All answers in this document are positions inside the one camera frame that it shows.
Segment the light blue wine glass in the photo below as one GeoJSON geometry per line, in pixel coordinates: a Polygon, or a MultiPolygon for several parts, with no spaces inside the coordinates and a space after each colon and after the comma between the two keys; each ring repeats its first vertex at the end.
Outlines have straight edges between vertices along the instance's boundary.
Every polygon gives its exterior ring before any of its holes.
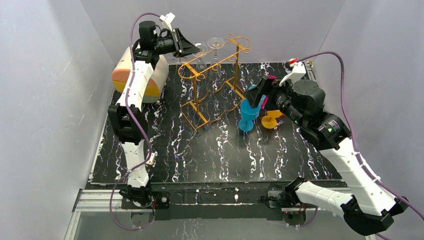
{"type": "Polygon", "coordinates": [[[263,84],[252,85],[245,93],[244,96],[247,99],[251,108],[260,107],[262,95],[264,95],[265,87],[263,84]]]}

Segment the magenta wine glass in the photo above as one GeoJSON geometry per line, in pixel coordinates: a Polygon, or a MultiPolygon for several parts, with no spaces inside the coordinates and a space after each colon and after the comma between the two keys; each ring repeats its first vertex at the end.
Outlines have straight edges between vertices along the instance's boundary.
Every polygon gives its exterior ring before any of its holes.
{"type": "MultiPolygon", "coordinates": [[[[268,75],[269,78],[275,80],[276,77],[274,75],[268,75]]],[[[263,110],[265,108],[265,105],[268,101],[268,96],[262,95],[261,101],[260,101],[260,109],[263,110]]]]}

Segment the yellow wine glass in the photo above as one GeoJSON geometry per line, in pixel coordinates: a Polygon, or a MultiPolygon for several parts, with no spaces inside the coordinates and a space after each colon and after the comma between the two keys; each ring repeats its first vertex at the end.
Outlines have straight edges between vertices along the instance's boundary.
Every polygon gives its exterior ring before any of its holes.
{"type": "Polygon", "coordinates": [[[277,119],[285,116],[280,110],[267,110],[266,115],[262,117],[261,124],[266,129],[273,129],[277,126],[277,119]]]}

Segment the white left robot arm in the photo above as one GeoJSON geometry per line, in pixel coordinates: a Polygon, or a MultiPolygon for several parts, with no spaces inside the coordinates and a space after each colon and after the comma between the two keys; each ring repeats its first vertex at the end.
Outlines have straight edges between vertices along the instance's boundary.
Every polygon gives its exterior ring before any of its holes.
{"type": "Polygon", "coordinates": [[[120,98],[108,107],[109,121],[123,148],[127,166],[127,187],[119,193],[141,207],[148,207],[154,201],[146,165],[154,160],[156,154],[148,139],[147,124],[142,114],[149,82],[157,75],[167,78],[165,54],[182,58],[200,52],[179,28],[171,26],[170,20],[162,19],[161,22],[161,27],[151,20],[139,23],[139,38],[130,42],[128,48],[130,68],[127,81],[120,98]]]}

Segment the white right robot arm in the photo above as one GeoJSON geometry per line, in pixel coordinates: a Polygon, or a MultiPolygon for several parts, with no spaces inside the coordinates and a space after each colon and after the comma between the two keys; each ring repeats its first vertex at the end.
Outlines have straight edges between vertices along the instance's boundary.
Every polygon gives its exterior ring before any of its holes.
{"type": "Polygon", "coordinates": [[[348,127],[324,109],[326,94],[315,81],[291,82],[264,76],[244,96],[252,108],[258,107],[266,96],[265,108],[278,110],[292,120],[301,136],[330,161],[350,188],[350,193],[342,193],[298,177],[276,197],[279,204],[309,204],[330,211],[363,236],[386,231],[394,223],[394,216],[408,208],[370,177],[368,164],[354,150],[348,127]]]}

